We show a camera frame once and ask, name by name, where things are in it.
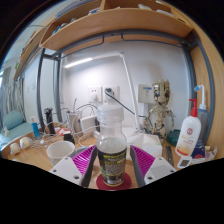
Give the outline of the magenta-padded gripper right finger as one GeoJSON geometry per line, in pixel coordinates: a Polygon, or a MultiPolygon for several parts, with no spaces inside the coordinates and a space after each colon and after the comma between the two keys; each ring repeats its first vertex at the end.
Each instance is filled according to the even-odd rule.
{"type": "Polygon", "coordinates": [[[155,158],[133,145],[130,146],[130,156],[133,161],[135,177],[139,187],[153,183],[176,171],[163,157],[155,158]]]}

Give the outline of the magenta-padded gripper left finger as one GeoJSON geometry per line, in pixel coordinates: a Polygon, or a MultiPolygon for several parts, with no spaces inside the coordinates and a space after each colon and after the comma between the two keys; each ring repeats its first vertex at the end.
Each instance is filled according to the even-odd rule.
{"type": "Polygon", "coordinates": [[[97,148],[91,146],[73,157],[62,158],[50,173],[87,188],[90,183],[97,148]]]}

